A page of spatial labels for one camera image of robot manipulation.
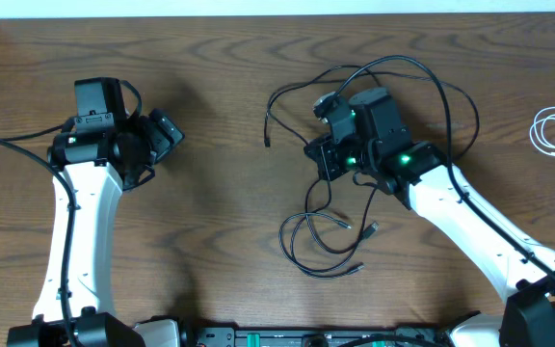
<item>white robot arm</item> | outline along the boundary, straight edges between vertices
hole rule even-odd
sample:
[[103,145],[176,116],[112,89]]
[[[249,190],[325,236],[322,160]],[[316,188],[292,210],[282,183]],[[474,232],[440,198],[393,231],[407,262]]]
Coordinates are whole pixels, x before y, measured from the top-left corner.
[[[115,315],[111,293],[113,227],[122,193],[121,178],[110,163],[93,162],[66,165],[61,175],[76,198],[76,217],[69,261],[69,303],[72,317],[80,317],[83,307]],[[55,188],[55,226],[46,279],[33,317],[44,322],[62,320],[59,304],[64,239],[66,237],[67,194],[53,178]]]
[[[502,226],[522,247],[555,270],[555,251],[534,240],[503,216],[474,190],[457,167],[454,166],[453,172],[462,190],[468,193],[480,210]],[[445,166],[422,174],[420,182],[411,185],[409,192],[412,210],[455,242],[488,278],[503,303],[517,292],[517,283],[521,280],[534,283],[545,276],[532,262],[524,261],[521,253],[463,203],[449,180]],[[480,314],[456,327],[451,332],[451,339],[456,347],[499,346],[501,324],[500,316]]]

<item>black arm housing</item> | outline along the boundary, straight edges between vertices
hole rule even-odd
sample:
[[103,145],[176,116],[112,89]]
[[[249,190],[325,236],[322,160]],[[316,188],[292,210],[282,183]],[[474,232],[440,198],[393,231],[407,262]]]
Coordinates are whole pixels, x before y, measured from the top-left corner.
[[342,96],[325,96],[315,113],[326,120],[330,133],[305,146],[304,153],[316,162],[321,179],[335,180],[354,171],[357,183],[357,174],[367,174],[375,180],[373,186],[387,195],[396,195],[410,208],[409,184],[446,161],[432,144],[412,141],[386,88],[358,93],[348,102]]
[[500,327],[500,345],[507,347],[555,346],[555,285],[546,276],[535,283],[521,281],[509,297]]
[[[155,109],[147,117],[137,110],[128,117],[121,82],[116,78],[76,81],[74,91],[78,116],[66,123],[48,149],[50,164],[59,170],[67,164],[108,162],[119,173],[123,189],[129,190],[153,178],[153,166],[184,139],[165,111]],[[145,171],[149,175],[141,180]]]

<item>black cable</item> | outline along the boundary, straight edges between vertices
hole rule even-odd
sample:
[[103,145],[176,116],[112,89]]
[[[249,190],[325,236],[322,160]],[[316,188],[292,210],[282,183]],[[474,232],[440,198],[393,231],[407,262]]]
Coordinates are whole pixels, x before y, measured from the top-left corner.
[[[321,153],[323,155],[323,163],[324,163],[325,174],[327,175],[327,177],[329,177],[329,169],[327,167],[327,161],[325,160],[325,153],[324,153],[322,148],[321,148]],[[365,267],[364,264],[359,263],[358,265],[355,265],[355,266],[349,268],[348,270],[346,270],[344,272],[341,272],[341,273],[338,273],[338,274],[319,275],[319,274],[325,274],[327,272],[339,270],[340,268],[345,266],[351,260],[353,255],[355,255],[355,252],[357,251],[357,248],[358,248],[359,244],[361,243],[361,241],[363,241],[363,231],[365,230],[365,220],[367,219],[367,212],[369,211],[369,207],[372,203],[372,199],[374,198],[374,194],[376,193],[376,188],[372,190],[372,193],[370,194],[370,198],[367,201],[367,204],[365,205],[365,210],[363,212],[363,218],[361,220],[361,227],[359,229],[357,240],[351,246],[349,246],[349,247],[347,247],[343,250],[334,250],[334,249],[330,248],[329,246],[327,246],[320,239],[320,235],[318,235],[318,233],[316,232],[316,229],[314,228],[313,224],[311,223],[311,220],[310,220],[309,217],[319,216],[319,217],[327,218],[327,219],[337,223],[341,227],[346,227],[346,228],[351,228],[351,227],[348,224],[346,224],[345,222],[339,221],[339,220],[337,220],[337,219],[335,219],[331,216],[328,216],[328,215],[322,214],[322,213],[318,213],[319,211],[327,208],[330,205],[330,202],[331,202],[331,187],[330,187],[330,181],[329,180],[327,180],[327,189],[328,189],[328,195],[329,195],[328,199],[327,199],[327,202],[322,207],[316,208],[312,212],[309,212],[309,210],[308,210],[309,195],[310,195],[312,189],[314,188],[314,186],[319,181],[320,181],[320,178],[317,179],[314,183],[312,183],[312,185],[307,190],[307,193],[305,194],[305,212],[304,213],[298,213],[298,214],[295,214],[293,216],[288,217],[282,223],[281,227],[279,228],[278,239],[279,239],[279,244],[281,246],[281,249],[282,249],[282,252],[283,252],[284,256],[288,260],[290,260],[290,262],[292,262],[295,266],[297,266],[305,275],[310,276],[310,277],[315,278],[315,279],[332,280],[332,279],[338,279],[338,278],[341,278],[341,277],[344,277],[344,276],[355,274],[355,273],[357,273],[358,271],[362,270]],[[284,227],[286,226],[286,224],[288,222],[290,222],[291,220],[293,220],[297,217],[302,217],[302,218],[297,222],[297,225],[293,229],[293,233],[292,233],[291,239],[290,239],[290,254],[289,254],[288,251],[286,251],[286,246],[285,246],[284,241],[283,241]],[[314,241],[316,241],[316,243],[321,248],[323,248],[325,251],[327,251],[331,254],[345,254],[345,253],[348,253],[346,255],[346,257],[344,259],[342,259],[336,265],[333,265],[329,268],[323,268],[323,269],[314,269],[314,268],[307,267],[307,266],[303,265],[299,260],[297,260],[297,258],[295,257],[295,237],[297,236],[297,232],[299,231],[299,228],[300,228],[301,224],[303,223],[303,221],[307,221],[307,226],[309,227],[310,233],[311,233],[312,237],[314,238]]]
[[[301,134],[299,134],[298,132],[296,132],[292,128],[286,126],[281,120],[279,120],[271,112],[271,107],[278,100],[278,97],[280,97],[281,95],[283,95],[285,93],[289,93],[289,92],[292,92],[292,91],[295,91],[297,89],[301,89],[301,88],[304,88],[304,87],[307,87],[307,86],[313,85],[313,84],[330,84],[330,83],[343,83],[343,82],[345,82],[346,79],[332,79],[332,80],[324,80],[324,81],[319,80],[320,78],[325,76],[327,73],[335,71],[336,69],[337,68],[329,69],[329,70],[321,73],[320,75],[316,76],[314,79],[312,79],[311,81],[308,81],[308,82],[295,82],[295,83],[290,83],[290,84],[287,84],[285,86],[282,86],[282,87],[278,88],[269,97],[269,101],[267,102],[267,112],[265,114],[265,127],[264,127],[264,136],[265,136],[265,146],[266,147],[267,147],[267,144],[270,143],[270,139],[269,139],[269,135],[268,135],[268,131],[267,131],[269,117],[271,117],[273,120],[275,120],[279,125],[281,125],[286,130],[295,134],[295,136],[300,138],[307,145],[307,140]],[[394,77],[408,78],[408,79],[412,79],[412,80],[416,80],[416,81],[432,82],[432,79],[429,78],[429,77],[413,76],[413,75],[408,75],[408,74],[404,74],[404,73],[397,73],[397,72],[390,72],[390,71],[369,72],[369,70],[367,70],[367,71],[365,71],[365,73],[361,73],[356,78],[360,78],[360,77],[364,77],[364,76],[368,76],[368,75],[372,75],[372,76],[388,75],[388,76],[394,76]],[[472,107],[472,111],[474,112],[474,119],[475,119],[474,133],[472,135],[472,138],[471,138],[470,142],[464,148],[464,150],[460,154],[458,154],[454,157],[454,160],[459,160],[470,150],[470,148],[474,145],[475,141],[477,140],[477,137],[479,136],[479,129],[480,129],[479,110],[477,109],[477,106],[474,103],[474,100],[472,99],[472,97],[470,97],[470,95],[467,92],[465,92],[463,89],[461,89],[460,87],[455,86],[451,83],[448,83],[448,82],[444,82],[444,81],[439,81],[439,82],[440,82],[441,85],[443,85],[445,87],[448,87],[448,88],[450,88],[450,89],[452,89],[452,90],[454,90],[458,93],[461,93],[463,95],[463,97],[466,98],[466,100],[468,101],[468,103]]]
[[426,66],[419,63],[418,61],[414,60],[411,57],[402,56],[402,55],[394,55],[394,56],[386,56],[380,59],[377,59],[373,62],[370,62],[357,70],[353,73],[342,85],[337,89],[334,95],[328,97],[327,102],[333,102],[339,94],[348,87],[348,85],[355,79],[359,74],[363,71],[366,71],[368,68],[374,67],[378,64],[382,64],[385,62],[390,61],[404,61],[413,64],[414,66],[423,70],[426,74],[430,76],[436,88],[438,89],[438,93],[440,94],[440,99],[442,100],[442,106],[444,107],[444,115],[446,118],[446,131],[447,131],[447,172],[449,175],[449,180],[453,185],[456,193],[460,197],[460,199],[465,202],[468,207],[479,217],[481,220],[486,223],[492,230],[494,230],[500,237],[502,237],[507,243],[509,243],[516,251],[524,256],[525,261],[532,261],[532,263],[541,269],[554,283],[555,283],[555,273],[551,270],[547,265],[545,265],[542,261],[540,261],[537,256],[532,253],[528,252],[523,246],[521,246],[516,240],[514,240],[507,231],[505,231],[502,227],[499,227],[492,219],[490,219],[485,213],[483,213],[475,204],[470,200],[468,194],[465,194],[460,187],[460,184],[455,178],[455,174],[453,172],[453,156],[452,156],[452,148],[451,148],[451,111],[449,110],[449,102],[447,100],[446,94],[444,93],[444,89],[442,88],[442,84],[434,75],[434,73],[429,70]]
[[67,338],[69,339],[69,344],[72,347],[77,347],[80,343],[77,343],[76,338],[74,337],[72,324],[70,321],[70,311],[69,311],[69,298],[67,296],[67,271],[69,265],[69,257],[70,257],[70,250],[72,247],[72,232],[74,227],[74,217],[76,213],[76,199],[74,198],[74,194],[72,193],[69,184],[64,180],[64,178],[55,170],[53,169],[46,161],[38,157],[36,154],[30,152],[29,150],[19,147],[17,145],[11,144],[5,140],[0,140],[0,146],[9,148],[14,150],[20,154],[25,155],[29,159],[35,161],[36,163],[40,164],[42,167],[47,169],[64,187],[66,190],[67,198],[69,201],[69,205],[67,206],[67,227],[66,227],[66,240],[64,242],[64,255],[62,259],[62,273],[61,273],[61,285],[60,285],[60,298],[62,304],[62,315],[64,319],[64,328],[66,329]]
[[411,345],[422,346],[422,347],[444,347],[444,345],[437,344],[434,342],[424,341],[414,337],[399,336],[399,335],[392,335],[392,334],[371,334],[368,337],[356,339],[354,341],[341,344],[337,347],[357,347],[357,346],[364,345],[366,343],[372,343],[372,342],[403,342],[403,343],[408,343]]
[[[269,97],[269,101],[267,101],[267,112],[266,112],[266,114],[265,114],[265,127],[264,127],[264,130],[263,130],[264,136],[265,136],[265,147],[269,147],[269,146],[271,145],[271,142],[270,142],[270,139],[269,139],[269,134],[267,133],[267,125],[268,125],[268,122],[269,122],[269,117],[271,117],[272,119],[274,119],[279,125],[281,125],[281,127],[283,127],[284,129],[290,131],[291,133],[293,133],[295,136],[297,136],[299,139],[301,139],[301,141],[303,141],[303,142],[307,145],[307,140],[306,140],[303,136],[301,136],[301,134],[299,134],[297,131],[293,130],[293,129],[290,128],[288,125],[284,124],[281,120],[278,120],[278,119],[271,113],[271,108],[273,107],[273,105],[274,105],[274,103],[276,102],[276,100],[278,100],[278,98],[279,98],[282,94],[288,93],[288,92],[291,92],[291,91],[295,91],[295,90],[297,90],[297,89],[300,89],[300,88],[303,88],[303,87],[307,87],[307,86],[309,86],[309,85],[311,85],[311,84],[314,84],[314,83],[316,83],[316,81],[318,81],[319,79],[323,78],[323,76],[325,76],[326,74],[328,74],[328,73],[330,73],[330,72],[332,72],[332,71],[341,69],[341,68],[361,68],[361,67],[360,67],[360,66],[354,66],[354,65],[345,65],[345,66],[332,67],[332,68],[326,70],[325,72],[319,74],[318,76],[316,76],[316,77],[315,77],[314,79],[312,79],[311,81],[302,83],[300,86],[294,87],[294,88],[291,89],[291,90],[279,92],[279,89],[281,89],[281,88],[279,88],[279,89],[277,89],[277,91],[275,91],[275,92]],[[381,85],[381,81],[379,81],[378,78],[377,78],[375,75],[371,74],[371,76],[372,76],[372,78],[374,78],[374,82],[376,82],[376,84],[377,84],[378,86],[380,86],[380,85]]]
[[123,87],[127,88],[130,92],[132,92],[132,94],[136,96],[136,100],[138,101],[138,103],[136,104],[136,109],[134,110],[132,115],[130,115],[131,121],[134,121],[141,115],[141,112],[143,111],[143,100],[141,99],[141,94],[139,93],[139,91],[136,90],[136,88],[134,88],[134,86],[132,86],[130,82],[122,80],[119,81],[119,83],[123,85]]
[[37,138],[37,137],[42,136],[42,135],[50,134],[52,132],[55,132],[57,130],[62,129],[63,127],[64,127],[64,125],[61,124],[61,125],[53,126],[52,128],[48,128],[46,130],[39,131],[39,132],[34,133],[34,134],[14,136],[14,137],[11,137],[11,138],[3,138],[3,139],[1,139],[1,141],[14,142],[14,141],[29,140],[29,139]]

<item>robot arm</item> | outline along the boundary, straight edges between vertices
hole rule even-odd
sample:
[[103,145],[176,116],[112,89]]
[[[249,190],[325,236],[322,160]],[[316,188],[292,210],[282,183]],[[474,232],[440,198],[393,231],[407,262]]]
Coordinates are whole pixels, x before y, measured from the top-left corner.
[[[139,98],[128,115],[121,85]],[[74,84],[78,116],[62,126],[48,149],[48,164],[65,180],[55,186],[55,225],[46,279],[32,324],[11,328],[9,346],[61,346],[69,338],[81,345],[155,346],[174,341],[176,324],[169,319],[147,322],[132,330],[115,317],[111,294],[113,228],[123,191],[154,177],[153,167],[183,140],[183,133],[160,110],[141,116],[140,94],[127,82],[94,78]],[[61,293],[68,209],[75,208],[67,263],[67,293]],[[62,313],[67,300],[69,317]],[[74,337],[66,333],[73,329]]]
[[[502,226],[522,247],[555,270],[555,251],[528,236],[503,216],[474,190],[458,168],[454,166],[453,171],[462,190],[479,209]],[[532,262],[524,261],[523,255],[461,202],[445,166],[423,173],[419,179],[409,187],[411,208],[455,242],[488,278],[503,303],[517,292],[517,283],[521,280],[534,283],[545,276]]]
[[[69,262],[68,297],[72,317],[80,317],[83,307],[94,307],[97,313],[115,315],[111,294],[111,258],[113,227],[121,197],[121,178],[110,164],[93,162],[66,165],[61,175],[73,189],[77,211],[72,234]],[[59,275],[61,274],[64,239],[66,237],[67,194],[58,180],[55,187],[55,226],[46,279],[33,317],[44,322],[63,319]]]

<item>wooden table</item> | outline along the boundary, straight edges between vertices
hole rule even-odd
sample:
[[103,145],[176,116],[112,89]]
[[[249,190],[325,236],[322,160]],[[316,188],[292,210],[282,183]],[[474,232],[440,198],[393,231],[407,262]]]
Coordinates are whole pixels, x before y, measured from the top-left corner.
[[[357,252],[367,267],[356,276],[309,279],[278,248],[278,227],[303,210],[316,170],[299,140],[275,124],[273,145],[263,146],[267,97],[328,67],[388,54],[416,57],[473,96],[481,135],[460,167],[491,203],[555,249],[555,158],[528,140],[535,113],[555,105],[555,14],[0,20],[0,137],[74,115],[74,81],[94,76],[131,81],[146,112],[164,108],[185,131],[157,177],[119,204],[113,289],[125,323],[172,313],[240,326],[379,327],[446,323],[473,309],[500,314],[493,288],[460,250],[382,194],[369,217],[382,231]],[[383,69],[416,73],[397,63]],[[414,137],[444,146],[433,86],[382,81]],[[351,91],[369,86],[361,80]],[[311,105],[330,90],[292,93],[276,114],[312,139],[327,129]],[[472,114],[457,93],[449,97],[456,147],[463,146]],[[44,154],[51,141],[23,145]],[[368,194],[343,177],[331,212],[358,226]],[[313,195],[316,204],[325,198],[323,189]],[[53,205],[49,174],[0,148],[0,345],[8,327],[31,320]],[[318,226],[335,247],[356,235]],[[297,247],[310,264],[336,260],[308,233]]]

